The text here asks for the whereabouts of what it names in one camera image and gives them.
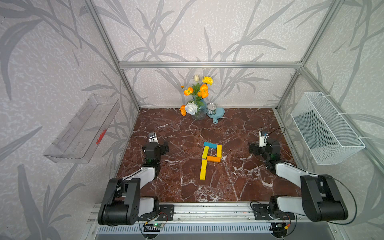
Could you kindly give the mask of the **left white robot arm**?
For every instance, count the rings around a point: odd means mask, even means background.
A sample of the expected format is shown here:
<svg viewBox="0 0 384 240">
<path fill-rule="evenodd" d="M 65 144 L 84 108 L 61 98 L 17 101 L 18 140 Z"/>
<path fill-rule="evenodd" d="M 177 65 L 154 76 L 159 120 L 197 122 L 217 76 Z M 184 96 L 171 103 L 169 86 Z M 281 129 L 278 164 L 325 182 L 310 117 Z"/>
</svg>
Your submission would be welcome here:
<svg viewBox="0 0 384 240">
<path fill-rule="evenodd" d="M 141 197 L 141 189 L 155 180 L 161 170 L 161 156 L 170 151 L 167 142 L 146 143 L 145 161 L 130 176 L 110 179 L 98 213 L 99 225 L 134 225 L 140 217 L 152 219 L 160 214 L 156 197 Z"/>
</svg>

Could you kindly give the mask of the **orange block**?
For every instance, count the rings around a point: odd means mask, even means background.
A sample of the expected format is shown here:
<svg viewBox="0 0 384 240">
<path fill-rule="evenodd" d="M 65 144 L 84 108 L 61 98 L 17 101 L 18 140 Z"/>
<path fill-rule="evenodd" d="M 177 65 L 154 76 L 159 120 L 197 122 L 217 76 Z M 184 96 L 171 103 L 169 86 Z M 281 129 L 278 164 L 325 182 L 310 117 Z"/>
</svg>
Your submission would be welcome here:
<svg viewBox="0 0 384 240">
<path fill-rule="evenodd" d="M 221 162 L 221 158 L 220 157 L 207 156 L 207 161 L 220 163 Z"/>
</svg>

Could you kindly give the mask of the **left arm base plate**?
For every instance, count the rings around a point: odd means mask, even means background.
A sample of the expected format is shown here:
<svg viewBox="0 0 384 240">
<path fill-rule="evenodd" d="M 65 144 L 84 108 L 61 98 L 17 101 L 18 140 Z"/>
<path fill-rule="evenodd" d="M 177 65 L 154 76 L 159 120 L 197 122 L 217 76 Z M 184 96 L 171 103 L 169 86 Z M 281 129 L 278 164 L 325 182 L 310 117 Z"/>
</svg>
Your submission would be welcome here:
<svg viewBox="0 0 384 240">
<path fill-rule="evenodd" d="M 172 221 L 175 213 L 175 205 L 160 204 L 158 210 L 138 217 L 139 221 Z"/>
</svg>

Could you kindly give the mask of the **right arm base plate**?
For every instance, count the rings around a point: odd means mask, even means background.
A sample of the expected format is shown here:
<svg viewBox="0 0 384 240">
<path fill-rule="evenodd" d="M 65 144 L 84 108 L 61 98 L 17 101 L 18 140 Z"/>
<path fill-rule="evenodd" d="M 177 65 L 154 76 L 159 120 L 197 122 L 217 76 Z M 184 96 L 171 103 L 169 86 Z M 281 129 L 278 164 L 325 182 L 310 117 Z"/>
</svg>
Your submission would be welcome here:
<svg viewBox="0 0 384 240">
<path fill-rule="evenodd" d="M 292 221 L 295 220 L 295 214 L 282 212 L 277 209 L 276 204 L 251 202 L 251 210 L 254 213 L 255 220 L 266 220 L 266 221 Z"/>
</svg>

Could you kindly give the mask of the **teal long block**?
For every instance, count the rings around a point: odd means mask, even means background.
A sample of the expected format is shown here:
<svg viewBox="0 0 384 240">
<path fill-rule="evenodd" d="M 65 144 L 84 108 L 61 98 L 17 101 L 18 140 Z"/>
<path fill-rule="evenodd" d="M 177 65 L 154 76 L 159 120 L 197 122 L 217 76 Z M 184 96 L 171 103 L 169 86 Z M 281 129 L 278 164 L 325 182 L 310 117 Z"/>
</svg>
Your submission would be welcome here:
<svg viewBox="0 0 384 240">
<path fill-rule="evenodd" d="M 213 143 L 208 143 L 204 142 L 204 147 L 212 148 L 212 149 L 217 149 L 217 145 Z"/>
</svg>

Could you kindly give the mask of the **yellow block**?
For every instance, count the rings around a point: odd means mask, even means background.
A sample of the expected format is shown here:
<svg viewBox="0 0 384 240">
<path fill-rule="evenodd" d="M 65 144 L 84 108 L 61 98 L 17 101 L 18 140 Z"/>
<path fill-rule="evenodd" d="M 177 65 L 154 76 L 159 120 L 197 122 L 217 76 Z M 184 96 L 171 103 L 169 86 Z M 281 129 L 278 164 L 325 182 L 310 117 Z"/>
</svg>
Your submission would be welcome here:
<svg viewBox="0 0 384 240">
<path fill-rule="evenodd" d="M 206 169 L 201 169 L 200 171 L 200 180 L 205 181 L 206 180 Z"/>
<path fill-rule="evenodd" d="M 222 157 L 222 145 L 217 145 L 217 158 Z"/>
<path fill-rule="evenodd" d="M 206 170 L 207 169 L 207 163 L 208 163 L 208 161 L 206 159 L 202 159 L 201 169 Z"/>
<path fill-rule="evenodd" d="M 204 147 L 204 151 L 203 151 L 202 159 L 206 159 L 206 158 L 207 158 L 209 149 L 210 149 L 210 148 L 209 148 L 208 146 L 205 146 L 205 147 Z"/>
</svg>

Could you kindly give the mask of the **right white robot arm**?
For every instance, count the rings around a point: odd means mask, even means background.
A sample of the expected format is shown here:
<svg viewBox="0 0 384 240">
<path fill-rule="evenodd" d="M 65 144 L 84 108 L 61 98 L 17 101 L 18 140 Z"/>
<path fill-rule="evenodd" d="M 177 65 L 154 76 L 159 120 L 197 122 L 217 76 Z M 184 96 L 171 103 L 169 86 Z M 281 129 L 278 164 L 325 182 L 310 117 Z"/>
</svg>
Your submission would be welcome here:
<svg viewBox="0 0 384 240">
<path fill-rule="evenodd" d="M 279 219 L 287 213 L 307 217 L 312 222 L 343 221 L 349 217 L 347 206 L 336 179 L 302 170 L 280 158 L 280 146 L 275 142 L 249 143 L 249 152 L 264 160 L 266 169 L 301 189 L 300 197 L 272 196 L 266 207 L 268 215 Z"/>
</svg>

